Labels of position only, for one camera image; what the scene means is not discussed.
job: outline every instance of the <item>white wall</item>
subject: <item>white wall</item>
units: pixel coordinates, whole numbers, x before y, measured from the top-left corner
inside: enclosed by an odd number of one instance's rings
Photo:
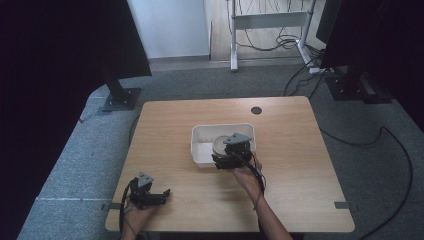
[[[209,54],[203,0],[128,0],[148,58]]]

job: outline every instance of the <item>white metal frame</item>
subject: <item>white metal frame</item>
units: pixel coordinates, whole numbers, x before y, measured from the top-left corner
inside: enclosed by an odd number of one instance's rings
[[[303,61],[309,68],[314,68],[311,57],[306,52],[305,41],[308,36],[309,26],[311,25],[312,15],[314,14],[315,1],[312,0],[311,6],[306,12],[288,12],[275,14],[260,14],[260,15],[236,15],[236,0],[232,0],[232,15],[231,15],[231,71],[237,72],[237,44],[236,30],[257,29],[257,28],[274,28],[274,27],[300,27],[302,26],[302,37],[298,41],[297,48]]]

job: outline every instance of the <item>hand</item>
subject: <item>hand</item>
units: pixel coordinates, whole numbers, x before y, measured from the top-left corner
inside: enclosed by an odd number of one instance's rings
[[[126,208],[131,207],[124,215],[124,223],[122,229],[121,239],[136,239],[137,235],[146,225],[152,215],[156,213],[159,206],[146,207],[145,209],[138,209],[134,204],[127,199]]]
[[[253,162],[253,159],[250,160],[250,164],[252,166],[255,166],[255,163]],[[262,170],[262,164],[259,162],[259,160],[256,158],[256,167],[259,170]],[[254,197],[257,198],[258,192],[260,192],[260,186],[258,183],[258,180],[256,179],[256,176],[252,171],[250,171],[249,168],[243,167],[243,168],[236,168],[232,170],[237,182],[240,184],[240,186],[246,190],[249,197],[252,199]]]

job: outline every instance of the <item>white plastic bin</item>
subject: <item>white plastic bin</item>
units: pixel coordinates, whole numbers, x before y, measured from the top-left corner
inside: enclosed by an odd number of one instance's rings
[[[213,142],[221,136],[231,136],[240,133],[250,137],[250,150],[256,151],[255,130],[252,124],[220,124],[220,125],[198,125],[192,130],[191,155],[198,167],[215,167],[212,160]]]

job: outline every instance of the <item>wooden table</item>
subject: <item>wooden table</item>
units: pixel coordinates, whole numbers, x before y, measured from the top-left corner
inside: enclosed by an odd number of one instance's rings
[[[260,107],[255,115],[252,107]],[[305,97],[148,102],[143,106],[113,197],[143,171],[155,178],[151,193],[171,189],[147,231],[256,232],[257,216],[232,173],[199,168],[191,153],[196,125],[251,123],[266,177],[265,198],[289,232],[350,232],[355,225]],[[111,209],[106,228],[119,231]]]

